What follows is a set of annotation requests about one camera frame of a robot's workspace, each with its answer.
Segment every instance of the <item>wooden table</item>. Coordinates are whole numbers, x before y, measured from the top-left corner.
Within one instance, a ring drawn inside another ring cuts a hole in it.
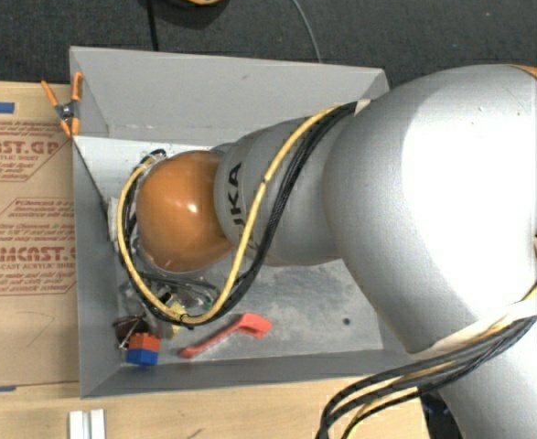
[[[28,83],[0,82],[0,101],[5,100],[6,91],[13,100],[29,87]],[[328,399],[354,380],[96,400],[80,400],[78,383],[18,387],[0,393],[0,438],[64,438],[68,412],[103,408],[109,439],[309,439],[317,431],[321,409]],[[334,437],[340,436],[344,423],[347,421],[333,429]],[[421,404],[412,401],[370,418],[355,437],[428,439],[429,435]]]

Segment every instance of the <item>blue block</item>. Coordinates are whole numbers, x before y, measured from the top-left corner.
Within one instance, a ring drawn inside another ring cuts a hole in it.
[[[149,349],[128,349],[125,362],[138,366],[155,366],[158,363],[158,353]]]

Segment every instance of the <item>black carpet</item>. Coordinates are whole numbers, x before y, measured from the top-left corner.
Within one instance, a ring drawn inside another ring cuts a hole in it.
[[[383,68],[391,87],[470,64],[537,66],[537,0],[297,1],[325,63]],[[155,8],[163,51],[316,60],[291,0]],[[0,80],[68,82],[71,45],[150,49],[145,0],[0,0]],[[429,423],[458,438],[447,414]]]

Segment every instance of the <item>black cord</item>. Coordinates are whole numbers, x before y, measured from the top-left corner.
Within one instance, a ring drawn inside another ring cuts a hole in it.
[[[330,419],[332,417],[332,415],[334,414],[333,410],[336,405],[340,404],[341,402],[346,400],[349,396],[353,395],[354,393],[358,391],[362,391],[372,385],[375,385],[377,383],[383,382],[385,380],[393,379],[396,377],[414,374],[415,372],[418,372],[421,370],[431,369],[436,366],[440,366],[441,364],[446,364],[448,362],[456,362],[456,364],[452,364],[449,366],[449,368],[452,369],[453,367],[457,367],[457,366],[461,367],[464,364],[467,365],[469,362],[477,361],[486,352],[494,348],[494,345],[499,343],[502,339],[507,339],[507,337],[509,337],[510,339],[517,339],[516,335],[518,335],[519,333],[523,335],[525,331],[528,330],[528,328],[526,328],[525,325],[521,325],[521,327],[519,327],[521,322],[526,323],[525,321],[514,322],[510,326],[503,328],[500,332],[493,334],[490,337],[486,337],[474,343],[473,345],[469,345],[467,347],[461,348],[451,353],[447,353],[445,355],[432,358],[432,359],[418,361],[416,363],[409,364],[406,366],[401,366],[396,369],[390,369],[380,374],[376,374],[375,376],[371,376],[366,379],[355,382],[354,384],[340,391],[337,395],[335,395],[328,402],[326,407],[323,409],[323,412],[321,415],[321,424],[325,425],[328,422],[327,419],[328,418]],[[532,326],[534,321],[529,320],[528,323],[530,323],[530,325]]]
[[[301,8],[301,5],[298,3],[297,0],[290,0],[293,2],[293,5],[296,7],[296,11],[298,11],[298,14],[303,19],[303,23],[305,24],[306,32],[308,33],[308,36],[311,39],[311,44],[313,46],[313,50],[315,51],[315,55],[317,56],[317,61],[319,63],[323,63],[323,59],[321,58],[321,53],[319,52],[319,47],[317,45],[317,40],[315,39],[315,35],[313,34],[313,29],[311,28],[311,25],[308,22],[308,19],[306,18],[305,12],[303,11],[303,8]]]
[[[321,58],[321,53],[317,45],[317,40],[315,39],[315,35],[313,34],[313,29],[310,23],[308,22],[305,12],[303,11],[303,8],[301,7],[301,5],[298,3],[297,0],[291,0],[291,2],[295,6],[298,14],[303,19],[303,24],[305,25],[306,32],[308,33],[311,39],[311,45],[313,46],[313,50],[315,51],[317,61],[319,63],[322,63],[323,60]],[[155,19],[155,9],[154,9],[153,0],[146,0],[146,13],[148,14],[148,27],[150,28],[150,39],[152,41],[152,50],[154,52],[158,52],[160,50],[160,47],[158,44],[158,33],[156,32],[156,19]]]
[[[148,27],[150,28],[152,50],[158,52],[158,33],[156,32],[155,8],[152,0],[146,0],[146,13],[148,14]]]
[[[458,351],[449,353],[441,357],[437,357],[435,359],[421,361],[418,363],[405,366],[403,368],[392,369],[390,371],[383,372],[382,374],[379,374],[377,376],[373,376],[372,378],[368,378],[366,380],[356,382],[356,384],[350,387],[359,385],[360,387],[358,389],[356,390],[345,389],[344,391],[336,395],[334,399],[331,400],[331,402],[328,403],[328,406],[326,406],[326,408],[324,409],[322,417],[321,417],[321,424],[320,424],[319,432],[317,433],[317,439],[327,439],[328,428],[333,423],[335,423],[344,414],[347,414],[351,410],[358,408],[361,405],[364,405],[368,402],[372,402],[379,398],[383,398],[387,395],[390,395],[398,391],[411,389],[412,387],[416,387],[418,390],[418,392],[408,394],[402,397],[401,399],[397,399],[395,401],[386,402],[384,405],[380,407],[376,407],[370,412],[364,413],[364,415],[356,419],[356,422],[360,422],[363,419],[367,418],[368,416],[376,412],[379,412],[389,406],[392,406],[400,402],[406,402],[408,400],[411,400],[412,398],[420,397],[424,393],[436,391],[438,389],[445,387],[446,385],[450,383],[455,382],[456,380],[461,379],[472,370],[477,369],[479,366],[481,366],[488,360],[497,357],[506,349],[514,345],[520,338],[522,338],[526,334],[526,332],[528,332],[528,330],[530,330],[532,325],[536,322],[536,319],[537,319],[537,316],[532,316],[526,319],[516,321],[510,324],[510,326],[503,328],[500,332],[490,337],[487,337],[486,339],[481,340],[480,342],[474,345],[470,345],[468,347],[462,348]],[[334,412],[331,411],[332,403],[342,402],[343,400],[348,398],[351,394],[355,393],[356,391],[362,390],[365,387],[374,385],[383,380],[388,380],[394,377],[412,374],[419,370],[429,369],[429,368],[432,368],[433,365],[440,366],[441,364],[444,364],[446,360],[447,361],[455,360],[456,362],[455,364],[451,364],[445,367],[444,369],[433,372],[431,374],[427,374],[418,378],[409,379],[405,381],[394,382],[392,385],[388,387],[378,389],[376,391],[362,395],[352,400],[351,402],[347,402],[344,405],[337,408]]]

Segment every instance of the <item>cardboard sheet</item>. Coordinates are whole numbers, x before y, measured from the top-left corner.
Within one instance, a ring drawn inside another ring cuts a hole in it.
[[[71,141],[39,84],[0,83],[0,102],[0,386],[77,380]]]

